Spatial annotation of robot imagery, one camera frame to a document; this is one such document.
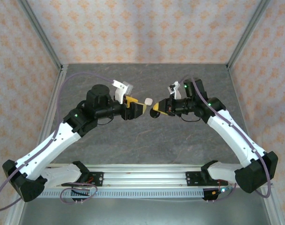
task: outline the black cable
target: black cable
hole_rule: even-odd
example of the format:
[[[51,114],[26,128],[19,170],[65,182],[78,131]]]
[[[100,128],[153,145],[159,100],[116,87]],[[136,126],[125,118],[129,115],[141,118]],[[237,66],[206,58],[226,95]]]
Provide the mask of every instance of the black cable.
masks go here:
[[[81,195],[81,196],[89,196],[88,194],[83,194],[74,190],[71,190],[72,193],[77,194],[77,195]]]
[[[77,109],[81,108],[81,106],[86,102],[86,100],[81,101],[78,105],[77,105]]]
[[[198,120],[184,120],[182,115],[180,116],[180,118],[185,122],[198,122],[198,121],[200,121],[200,118]]]
[[[114,119],[114,117],[108,122],[108,123],[110,123],[110,122],[112,122],[112,120]],[[97,124],[97,125],[107,125],[108,123],[104,123],[104,124]]]

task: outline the wire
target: wire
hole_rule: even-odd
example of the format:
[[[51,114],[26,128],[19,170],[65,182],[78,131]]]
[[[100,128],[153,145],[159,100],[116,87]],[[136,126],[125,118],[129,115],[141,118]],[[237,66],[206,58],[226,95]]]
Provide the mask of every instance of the wire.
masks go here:
[[[221,188],[221,180],[218,180],[218,191],[220,190],[220,188]]]
[[[77,105],[77,109],[81,108],[81,106],[86,102],[86,100],[82,100],[78,105]]]
[[[35,157],[37,157],[38,155],[40,155],[43,151],[45,151],[49,146],[50,144],[53,142],[53,140],[56,138],[57,134],[58,134],[58,131],[59,131],[59,127],[60,127],[60,124],[61,124],[61,109],[60,109],[60,96],[61,96],[61,93],[62,93],[62,90],[64,89],[66,83],[74,78],[75,76],[78,76],[78,75],[93,75],[93,76],[96,76],[98,78],[101,78],[105,81],[108,81],[110,83],[113,83],[114,80],[111,80],[111,79],[108,79],[108,78],[105,78],[105,77],[102,77],[94,72],[78,72],[78,73],[74,73],[72,74],[70,77],[68,77],[61,85],[60,89],[59,89],[59,92],[58,92],[58,98],[56,100],[56,109],[57,109],[57,113],[56,113],[56,117],[57,117],[57,125],[55,127],[55,130],[54,130],[54,133],[53,133],[53,136],[52,138],[49,140],[49,142],[41,149],[39,150],[36,154],[34,154],[32,157],[30,157],[29,159],[27,159],[24,164],[22,164],[20,167],[16,168],[8,177],[7,179],[2,183],[2,185],[0,186],[0,193],[1,191],[3,190],[3,188],[5,187],[6,184],[8,184],[10,182],[10,180],[15,176],[15,174],[17,174],[23,167],[25,167],[25,165],[27,165],[30,161],[32,161]],[[0,208],[0,211],[3,211],[3,210],[6,210],[8,208],[10,208],[11,206],[15,205],[17,202],[19,202],[21,200],[21,198],[18,198],[16,201],[14,201],[13,203],[3,207],[3,208]]]
[[[189,75],[183,76],[182,79],[179,81],[179,83],[182,83],[185,80],[185,78],[187,78],[187,77],[189,77]]]
[[[136,200],[147,200],[147,201],[157,201],[157,202],[175,202],[175,203],[186,203],[186,202],[195,202],[195,200],[165,200],[165,199],[152,199],[152,198],[126,198],[126,199],[136,199]]]
[[[87,181],[87,183],[91,183],[94,180],[94,177],[90,177],[90,179]]]
[[[95,196],[96,193],[97,193],[97,191],[98,191],[97,186],[95,186],[94,184],[77,183],[77,182],[70,182],[70,183],[68,183],[68,184],[76,184],[76,185],[83,185],[83,186],[85,185],[85,186],[91,186],[91,187],[94,187],[94,188],[95,188],[95,192],[94,192],[90,197],[88,197],[88,198],[86,198],[86,199],[84,199],[84,200],[81,199],[81,203],[82,203],[82,204],[83,204],[84,202],[88,201],[89,199],[91,199],[93,196]],[[74,187],[68,187],[68,188],[62,190],[61,193],[60,193],[60,200],[61,200],[62,203],[67,204],[67,205],[77,204],[77,201],[75,201],[75,202],[66,202],[66,201],[63,200],[62,195],[63,195],[64,191],[67,191],[67,190],[77,190],[77,191],[83,191],[83,190],[85,190],[85,191],[90,191],[90,189],[81,189],[81,188],[74,188]]]
[[[192,83],[193,83],[193,86],[198,94],[198,96],[200,97],[200,99],[202,100],[202,102],[212,111],[214,112],[215,115],[217,115],[218,117],[220,117],[223,121],[225,121],[226,123],[228,123],[229,126],[233,127],[237,133],[239,133],[239,135],[246,141],[246,143],[249,145],[249,147],[251,148],[251,150],[256,154],[256,156],[259,158],[262,166],[263,166],[263,169],[264,169],[264,172],[265,172],[265,175],[266,175],[266,180],[267,180],[267,183],[268,183],[268,191],[267,191],[267,194],[266,195],[263,195],[261,194],[258,190],[256,190],[257,194],[259,194],[261,197],[263,198],[268,198],[270,196],[270,193],[271,193],[271,183],[270,183],[270,174],[269,174],[269,170],[263,160],[263,158],[261,157],[261,155],[259,154],[259,152],[255,149],[255,147],[252,145],[252,143],[248,140],[248,138],[234,125],[232,124],[230,121],[228,121],[224,116],[222,116],[221,114],[219,114],[214,108],[212,108],[211,106],[208,105],[208,102],[203,98],[203,96],[201,95],[200,93],[200,90],[198,89],[198,86],[197,84],[195,83],[194,81],[194,78],[191,77],[191,80],[192,80]]]
[[[180,116],[180,118],[185,122],[198,122],[198,121],[200,121],[200,118],[198,120],[184,120],[182,115]]]
[[[112,119],[108,122],[108,123],[110,123],[110,122],[112,122],[112,120],[114,119],[114,117],[112,117]],[[98,123],[97,125],[107,125],[108,123],[104,123],[104,124],[100,124],[100,123]]]
[[[215,202],[223,201],[223,200],[229,198],[234,193],[235,189],[236,189],[236,183],[234,184],[234,187],[231,189],[231,192],[226,197],[223,197],[221,199],[212,200],[212,201],[207,200],[206,202],[207,203],[209,203],[209,202],[215,203]]]

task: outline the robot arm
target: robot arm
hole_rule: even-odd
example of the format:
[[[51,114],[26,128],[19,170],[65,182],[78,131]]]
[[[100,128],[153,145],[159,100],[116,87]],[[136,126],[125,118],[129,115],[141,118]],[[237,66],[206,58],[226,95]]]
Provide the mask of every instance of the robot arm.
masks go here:
[[[277,156],[274,152],[267,153],[263,148],[258,146],[247,134],[237,125],[234,119],[230,116],[226,107],[221,101],[215,97],[208,98],[204,90],[201,79],[195,79],[195,84],[200,91],[201,96],[207,104],[205,104],[190,79],[184,81],[186,98],[175,99],[171,94],[169,98],[163,99],[155,104],[150,111],[153,118],[165,114],[169,116],[181,116],[193,112],[197,117],[200,117],[206,124],[212,127],[230,146],[240,164],[223,164],[216,160],[211,161],[202,167],[203,178],[206,180],[226,180],[231,183],[238,183],[239,186],[251,193],[261,185],[267,182],[266,174],[262,163],[257,154],[259,154],[269,171],[272,179],[277,166]],[[220,116],[216,115],[209,107],[211,106],[220,116],[223,116],[231,124],[226,123]],[[246,139],[254,146],[255,151],[251,149]]]
[[[46,167],[67,147],[97,127],[98,120],[113,119],[118,115],[124,120],[132,120],[145,112],[145,104],[128,96],[132,89],[130,84],[114,81],[113,86],[117,87],[114,99],[111,98],[107,86],[94,85],[87,92],[86,100],[80,102],[64,117],[55,137],[52,133],[24,157],[17,161],[8,160],[3,164],[2,167],[7,177],[18,167],[24,165],[10,180],[10,183],[25,202],[38,197],[44,188],[68,182],[87,181],[89,170],[79,161],[55,169]],[[46,144],[49,144],[48,147],[28,162]]]

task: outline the orange patterned wall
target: orange patterned wall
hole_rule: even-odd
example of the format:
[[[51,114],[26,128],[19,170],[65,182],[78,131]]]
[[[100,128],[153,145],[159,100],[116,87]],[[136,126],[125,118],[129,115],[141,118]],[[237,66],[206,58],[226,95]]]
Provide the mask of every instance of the orange patterned wall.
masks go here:
[[[226,63],[260,0],[29,0],[61,63]]]
[[[56,75],[17,1],[0,1],[0,185],[6,177],[2,164],[35,147]],[[0,207],[11,203],[14,193],[8,185]],[[7,213],[0,213],[0,225]]]
[[[231,71],[246,126],[279,163],[274,178],[285,216],[285,0],[272,0]]]

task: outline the white foam block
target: white foam block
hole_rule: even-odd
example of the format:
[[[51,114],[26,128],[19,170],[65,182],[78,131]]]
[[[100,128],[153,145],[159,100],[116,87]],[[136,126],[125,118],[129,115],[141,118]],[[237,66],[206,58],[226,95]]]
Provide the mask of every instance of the white foam block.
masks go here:
[[[144,104],[146,104],[146,105],[152,105],[152,103],[153,103],[153,100],[151,98],[148,98],[148,97],[144,101]]]

